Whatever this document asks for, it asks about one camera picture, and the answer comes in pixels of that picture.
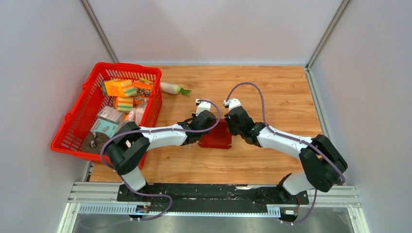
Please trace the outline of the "red paper box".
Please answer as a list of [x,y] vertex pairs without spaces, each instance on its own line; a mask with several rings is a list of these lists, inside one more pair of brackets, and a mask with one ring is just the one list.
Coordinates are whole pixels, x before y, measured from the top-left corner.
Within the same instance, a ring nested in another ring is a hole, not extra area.
[[232,135],[224,119],[198,142],[202,148],[229,149],[232,147]]

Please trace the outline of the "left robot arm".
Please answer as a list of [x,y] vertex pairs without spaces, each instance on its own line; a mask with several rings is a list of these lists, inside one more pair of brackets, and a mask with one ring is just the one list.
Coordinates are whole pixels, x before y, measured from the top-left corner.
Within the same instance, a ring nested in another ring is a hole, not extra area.
[[136,201],[148,197],[149,189],[138,164],[149,150],[184,146],[198,142],[213,129],[218,120],[209,110],[193,114],[192,118],[168,127],[139,127],[134,122],[126,123],[103,146],[101,159],[106,156],[111,167],[130,188],[130,195]]

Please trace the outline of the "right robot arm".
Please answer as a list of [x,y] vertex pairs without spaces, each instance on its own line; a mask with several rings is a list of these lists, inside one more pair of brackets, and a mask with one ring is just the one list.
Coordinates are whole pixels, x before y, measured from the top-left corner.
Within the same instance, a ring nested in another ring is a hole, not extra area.
[[328,192],[333,185],[345,182],[343,173],[348,164],[325,135],[304,137],[277,130],[254,122],[241,106],[232,108],[224,119],[230,133],[240,135],[247,144],[274,149],[301,162],[301,172],[287,174],[276,186],[280,202],[290,203],[297,194],[311,189]]

